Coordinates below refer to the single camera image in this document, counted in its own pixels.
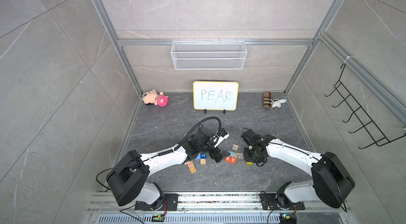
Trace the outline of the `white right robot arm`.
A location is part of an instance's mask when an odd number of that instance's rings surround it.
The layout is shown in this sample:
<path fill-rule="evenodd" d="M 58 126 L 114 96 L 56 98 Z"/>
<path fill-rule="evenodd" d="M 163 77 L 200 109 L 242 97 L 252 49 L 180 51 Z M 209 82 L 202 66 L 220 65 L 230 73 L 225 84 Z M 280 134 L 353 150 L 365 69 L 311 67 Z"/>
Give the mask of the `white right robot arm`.
<path fill-rule="evenodd" d="M 319 154 L 289 145 L 272 136 L 261 136 L 244 128 L 241 138 L 247 143 L 244 160 L 262 167 L 269 157 L 285 161 L 311 176 L 304 182 L 286 182 L 276 193 L 275 202 L 289 209 L 302 201 L 322 201 L 331 208 L 347 211 L 345 200 L 355 181 L 337 155 Z"/>

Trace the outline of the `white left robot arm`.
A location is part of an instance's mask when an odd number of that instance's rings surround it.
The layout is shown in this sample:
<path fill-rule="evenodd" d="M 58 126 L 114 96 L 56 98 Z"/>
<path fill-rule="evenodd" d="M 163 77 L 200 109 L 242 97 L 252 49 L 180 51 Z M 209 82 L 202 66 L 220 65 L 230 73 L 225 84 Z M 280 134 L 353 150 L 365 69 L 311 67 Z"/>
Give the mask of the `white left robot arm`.
<path fill-rule="evenodd" d="M 221 151 L 218 146 L 228 137 L 229 133 L 223 128 L 217 135 L 200 126 L 195 134 L 190 134 L 182 144 L 172 148 L 149 154 L 130 151 L 107 174 L 106 182 L 118 206 L 135 201 L 157 210 L 164 203 L 165 194 L 157 183 L 149 183 L 147 179 L 171 166 L 190 162 L 201 153 L 208 154 L 216 162 L 224 160 L 229 152 Z"/>

